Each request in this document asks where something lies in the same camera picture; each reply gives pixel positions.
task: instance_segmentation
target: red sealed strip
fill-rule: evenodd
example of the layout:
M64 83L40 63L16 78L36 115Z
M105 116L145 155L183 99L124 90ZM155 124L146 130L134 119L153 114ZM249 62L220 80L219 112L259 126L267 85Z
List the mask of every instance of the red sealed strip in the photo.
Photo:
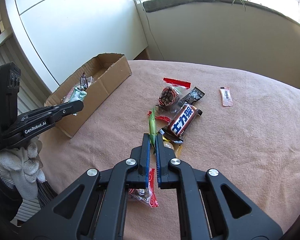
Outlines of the red sealed strip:
M150 207L158 207L157 198L154 194L154 168L149 169L149 193L150 193Z
M169 117L167 117L167 116L163 116L163 115L155 115L154 118L155 118L156 120L165 121L165 122L167 122L167 123L170 123L170 122L172 121L171 118L169 118Z
M173 86L185 87L186 89L189 89L191 86L190 82L176 80L172 78L163 78L163 81Z

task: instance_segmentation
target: pink blanket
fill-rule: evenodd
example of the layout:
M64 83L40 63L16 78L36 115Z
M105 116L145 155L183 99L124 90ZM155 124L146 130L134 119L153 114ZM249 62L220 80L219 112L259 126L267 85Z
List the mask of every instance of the pink blanket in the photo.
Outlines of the pink blanket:
M132 76L72 139L57 128L41 135L40 156L50 185L59 193L87 169L102 171L128 158L148 132L147 112L162 91L162 78L191 81L206 95L196 104L203 114L187 129L180 158L196 169L218 169L285 232L300 214L300 90L236 69L129 64ZM222 106L220 86L230 87L234 106ZM155 186L155 194L157 208L128 204L125 239L179 239L175 190Z

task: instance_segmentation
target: chocolate bar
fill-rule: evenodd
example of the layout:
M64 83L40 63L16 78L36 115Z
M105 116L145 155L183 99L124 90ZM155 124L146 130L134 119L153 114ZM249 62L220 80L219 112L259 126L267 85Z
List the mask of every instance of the chocolate bar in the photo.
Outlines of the chocolate bar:
M182 135L197 114L202 115L202 111L191 104L185 103L172 121L161 128L159 132L174 143L183 143Z

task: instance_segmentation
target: metal screw head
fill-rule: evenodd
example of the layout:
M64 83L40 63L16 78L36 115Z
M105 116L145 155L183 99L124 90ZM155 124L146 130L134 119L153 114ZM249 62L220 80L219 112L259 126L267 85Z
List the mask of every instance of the metal screw head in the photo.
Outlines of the metal screw head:
M96 176L97 173L98 173L98 171L96 169L90 169L87 171L87 174L91 177Z
M181 161L177 158L173 158L170 160L171 164L173 165L179 165L181 163Z
M215 176L218 176L219 171L217 171L216 169L210 169L210 170L208 171L208 173L209 173L209 175L215 177Z
M135 159L128 159L128 160L126 160L126 163L128 165L135 165L136 164L136 160Z

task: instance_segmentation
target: cardboard box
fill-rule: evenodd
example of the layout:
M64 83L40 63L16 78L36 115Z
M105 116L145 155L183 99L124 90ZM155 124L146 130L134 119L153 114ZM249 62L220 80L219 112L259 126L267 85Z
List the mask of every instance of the cardboard box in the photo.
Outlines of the cardboard box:
M92 76L95 81L86 90L87 96L83 100L84 107L82 111L78 112L77 116L68 115L56 123L56 126L71 138L102 102L132 74L127 59L123 54L99 54L68 77L49 96L45 105L59 105L61 99L80 81L83 72L86 73L87 78Z

